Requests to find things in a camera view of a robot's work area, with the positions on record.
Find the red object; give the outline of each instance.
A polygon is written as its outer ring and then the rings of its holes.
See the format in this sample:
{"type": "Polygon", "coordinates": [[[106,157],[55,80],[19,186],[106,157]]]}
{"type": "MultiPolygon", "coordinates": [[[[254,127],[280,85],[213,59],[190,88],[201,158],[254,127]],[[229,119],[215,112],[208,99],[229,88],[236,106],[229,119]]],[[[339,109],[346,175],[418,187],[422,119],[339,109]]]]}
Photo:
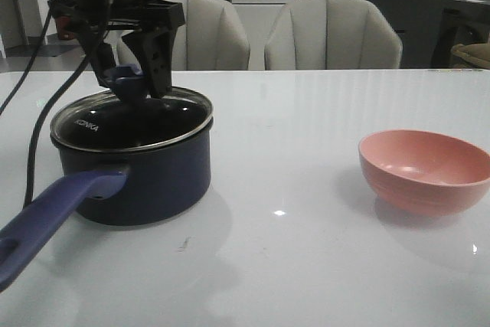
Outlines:
{"type": "Polygon", "coordinates": [[[75,38],[73,32],[69,32],[65,29],[70,24],[70,17],[62,15],[55,18],[54,23],[56,24],[56,31],[60,40],[73,40],[75,38]]]}

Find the chair backrest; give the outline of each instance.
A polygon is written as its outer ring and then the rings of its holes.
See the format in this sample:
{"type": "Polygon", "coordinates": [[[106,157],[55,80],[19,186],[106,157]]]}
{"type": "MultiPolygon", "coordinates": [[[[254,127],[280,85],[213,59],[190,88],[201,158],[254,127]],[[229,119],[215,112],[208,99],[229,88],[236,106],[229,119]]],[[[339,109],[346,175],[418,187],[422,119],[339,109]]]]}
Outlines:
{"type": "Polygon", "coordinates": [[[402,44],[366,0],[296,0],[283,6],[266,42],[267,70],[391,69],[402,44]]]}
{"type": "MultiPolygon", "coordinates": [[[[172,70],[247,70],[250,44],[234,6],[226,0],[168,0],[181,2],[185,25],[177,30],[172,70]]],[[[122,40],[119,62],[135,63],[122,40]]]]}

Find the cooking pot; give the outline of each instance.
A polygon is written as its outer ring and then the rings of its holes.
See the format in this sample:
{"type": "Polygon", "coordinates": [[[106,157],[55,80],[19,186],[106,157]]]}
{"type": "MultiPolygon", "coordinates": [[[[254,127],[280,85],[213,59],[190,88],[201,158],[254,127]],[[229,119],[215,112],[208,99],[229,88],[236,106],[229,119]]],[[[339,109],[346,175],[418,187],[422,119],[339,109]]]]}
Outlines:
{"type": "Polygon", "coordinates": [[[102,224],[140,225],[190,208],[211,181],[212,123],[209,99],[179,87],[161,99],[125,103],[106,91],[64,107],[51,140],[66,176],[0,231],[0,291],[75,210],[102,224]]]}

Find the pink bowl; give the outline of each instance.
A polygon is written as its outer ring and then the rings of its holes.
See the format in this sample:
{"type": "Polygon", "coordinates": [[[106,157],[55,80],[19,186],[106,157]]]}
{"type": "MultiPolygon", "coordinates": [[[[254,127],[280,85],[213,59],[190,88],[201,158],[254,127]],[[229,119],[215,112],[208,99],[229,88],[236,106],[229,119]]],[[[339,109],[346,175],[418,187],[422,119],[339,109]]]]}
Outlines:
{"type": "Polygon", "coordinates": [[[414,214],[464,211],[490,188],[490,155],[434,132],[376,132],[361,140],[359,157],[374,192],[414,214]]]}

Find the table surface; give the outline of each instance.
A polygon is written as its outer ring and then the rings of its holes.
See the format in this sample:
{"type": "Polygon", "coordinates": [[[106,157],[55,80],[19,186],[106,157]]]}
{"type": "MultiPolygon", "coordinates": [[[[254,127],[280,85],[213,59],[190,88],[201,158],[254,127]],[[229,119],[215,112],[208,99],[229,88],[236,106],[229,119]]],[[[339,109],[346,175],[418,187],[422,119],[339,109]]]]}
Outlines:
{"type": "MultiPolygon", "coordinates": [[[[0,118],[0,226],[21,207],[35,117],[68,75],[32,73],[0,118]]],[[[2,99],[19,76],[0,74],[2,99]]],[[[177,72],[174,85],[214,104],[207,194],[148,226],[72,215],[0,294],[0,325],[488,325],[490,195],[406,214],[369,189],[358,142],[407,128],[490,150],[490,72],[177,72]]],[[[99,89],[87,72],[54,111],[99,89]]],[[[45,126],[36,192],[61,175],[45,126]]]]}

